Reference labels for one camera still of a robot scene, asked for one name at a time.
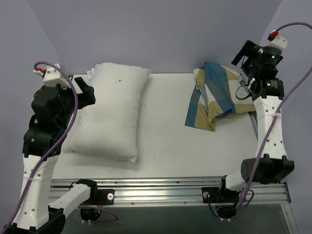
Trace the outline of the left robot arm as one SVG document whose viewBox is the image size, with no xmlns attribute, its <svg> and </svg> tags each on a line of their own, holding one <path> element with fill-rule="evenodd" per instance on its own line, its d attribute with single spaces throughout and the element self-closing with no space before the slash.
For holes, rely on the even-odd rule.
<svg viewBox="0 0 312 234">
<path fill-rule="evenodd" d="M 96 182 L 79 179 L 65 195 L 49 203 L 49 192 L 61 146 L 77 112 L 96 101 L 94 88 L 83 78 L 74 79 L 81 93 L 60 82 L 43 85 L 31 103 L 34 114 L 23 137 L 23 182 L 17 208 L 3 228 L 4 234 L 59 234 L 80 204 L 98 200 Z"/>
</svg>

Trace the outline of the white pillow insert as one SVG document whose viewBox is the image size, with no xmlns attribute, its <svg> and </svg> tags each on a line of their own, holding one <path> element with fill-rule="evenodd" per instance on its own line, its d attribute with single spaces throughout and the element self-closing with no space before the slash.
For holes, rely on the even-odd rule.
<svg viewBox="0 0 312 234">
<path fill-rule="evenodd" d="M 150 72 L 116 63 L 95 65 L 90 86 L 96 102 L 78 111 L 62 151 L 135 163 L 140 97 Z"/>
</svg>

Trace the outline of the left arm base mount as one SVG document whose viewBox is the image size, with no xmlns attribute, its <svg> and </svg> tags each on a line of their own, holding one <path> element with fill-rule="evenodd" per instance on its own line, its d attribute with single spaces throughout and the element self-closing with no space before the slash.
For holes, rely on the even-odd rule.
<svg viewBox="0 0 312 234">
<path fill-rule="evenodd" d="M 103 189 L 98 191 L 96 204 L 98 206 L 109 206 L 114 204 L 114 200 L 115 190 Z"/>
</svg>

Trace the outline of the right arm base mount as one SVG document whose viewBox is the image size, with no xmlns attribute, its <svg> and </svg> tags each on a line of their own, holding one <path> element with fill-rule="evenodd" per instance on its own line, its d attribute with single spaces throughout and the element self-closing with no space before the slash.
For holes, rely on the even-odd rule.
<svg viewBox="0 0 312 234">
<path fill-rule="evenodd" d="M 231 203 L 239 202 L 240 192 L 228 189 L 219 189 L 218 187 L 202 187 L 202 201 L 204 203 Z"/>
</svg>

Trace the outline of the blue tan white checked pillowcase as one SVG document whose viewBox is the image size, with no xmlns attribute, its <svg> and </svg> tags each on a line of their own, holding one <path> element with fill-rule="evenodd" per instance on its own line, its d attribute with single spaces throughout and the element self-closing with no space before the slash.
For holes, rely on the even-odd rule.
<svg viewBox="0 0 312 234">
<path fill-rule="evenodd" d="M 238 72 L 214 62 L 193 70 L 193 89 L 185 126 L 215 131 L 216 121 L 254 112 L 243 78 Z"/>
</svg>

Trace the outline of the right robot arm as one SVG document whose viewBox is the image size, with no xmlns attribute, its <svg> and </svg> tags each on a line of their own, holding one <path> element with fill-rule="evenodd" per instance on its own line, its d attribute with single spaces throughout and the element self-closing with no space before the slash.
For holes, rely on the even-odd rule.
<svg viewBox="0 0 312 234">
<path fill-rule="evenodd" d="M 217 197 L 228 201 L 234 191 L 248 190 L 256 184 L 277 184 L 294 170 L 288 160 L 282 134 L 282 108 L 285 101 L 283 81 L 277 78 L 277 64 L 283 59 L 286 38 L 270 39 L 265 46 L 248 40 L 233 59 L 237 65 L 243 58 L 241 69 L 248 78 L 249 97 L 252 98 L 257 117 L 257 150 L 254 158 L 242 161 L 240 169 L 222 178 L 216 190 Z"/>
</svg>

